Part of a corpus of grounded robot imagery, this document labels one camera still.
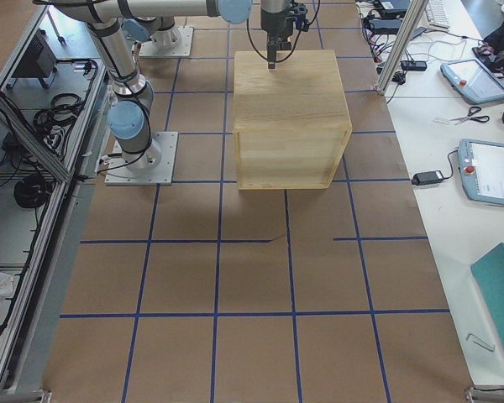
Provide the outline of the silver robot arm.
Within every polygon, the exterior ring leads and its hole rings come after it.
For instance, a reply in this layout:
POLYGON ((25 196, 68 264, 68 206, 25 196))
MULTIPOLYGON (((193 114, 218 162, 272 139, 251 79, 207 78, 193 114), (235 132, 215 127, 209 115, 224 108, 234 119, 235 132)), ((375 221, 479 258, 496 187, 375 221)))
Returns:
POLYGON ((113 80, 118 101, 108 113, 108 126, 122 152, 122 168, 151 174, 161 163, 162 148, 150 129, 153 89, 132 56, 123 25, 153 36, 176 33, 177 17, 222 18, 229 24, 247 22, 250 1, 54 1, 53 6, 87 26, 113 80))

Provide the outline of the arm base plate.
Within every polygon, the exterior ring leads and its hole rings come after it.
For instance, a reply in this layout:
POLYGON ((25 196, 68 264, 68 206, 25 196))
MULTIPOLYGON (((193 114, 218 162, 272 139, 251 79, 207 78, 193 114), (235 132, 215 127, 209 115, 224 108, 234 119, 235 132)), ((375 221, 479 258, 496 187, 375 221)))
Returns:
POLYGON ((178 136, 178 132, 153 132, 151 145, 142 156, 123 153, 115 140, 113 152, 121 156, 110 160, 108 170, 104 171, 105 183, 108 186, 170 186, 178 136))
POLYGON ((139 48, 140 58, 175 59, 191 55, 192 26, 174 26, 171 29, 157 31, 151 36, 151 41, 144 42, 139 48))

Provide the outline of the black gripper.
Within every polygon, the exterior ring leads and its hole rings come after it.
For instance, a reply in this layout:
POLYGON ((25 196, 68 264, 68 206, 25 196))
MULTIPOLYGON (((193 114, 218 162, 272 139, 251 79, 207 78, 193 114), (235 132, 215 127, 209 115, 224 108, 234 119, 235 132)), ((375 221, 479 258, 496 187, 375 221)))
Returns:
POLYGON ((261 0, 261 28, 268 34, 266 59, 268 69, 276 68, 278 39, 287 40, 294 30, 307 32, 310 21, 307 18, 307 6, 290 0, 261 0))

